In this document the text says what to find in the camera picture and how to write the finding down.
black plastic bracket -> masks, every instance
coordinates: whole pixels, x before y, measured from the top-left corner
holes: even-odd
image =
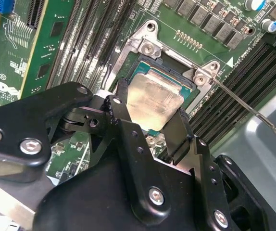
[[[92,97],[83,85],[70,82],[0,107],[0,178],[31,182],[40,177],[61,117]],[[20,144],[26,139],[38,141],[40,152],[23,153]]]

motherboard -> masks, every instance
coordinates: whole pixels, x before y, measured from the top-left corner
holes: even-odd
[[[127,107],[154,156],[183,107],[220,145],[276,93],[276,0],[0,0],[0,106],[75,81],[96,93],[128,79]],[[88,135],[52,147],[59,184],[88,168]]]

silver metal plate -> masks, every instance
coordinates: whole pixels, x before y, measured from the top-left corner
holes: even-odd
[[[159,131],[184,102],[181,86],[149,71],[136,74],[128,87],[127,108],[131,119],[145,131]]]

blue connector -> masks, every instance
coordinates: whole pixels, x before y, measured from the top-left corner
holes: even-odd
[[[0,0],[0,13],[11,13],[15,0]]]

capacitor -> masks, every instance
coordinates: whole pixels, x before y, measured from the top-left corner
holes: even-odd
[[[247,11],[259,11],[265,5],[265,0],[245,0],[244,7]]]
[[[275,33],[276,32],[276,22],[270,19],[264,19],[261,22],[261,28],[268,33]]]

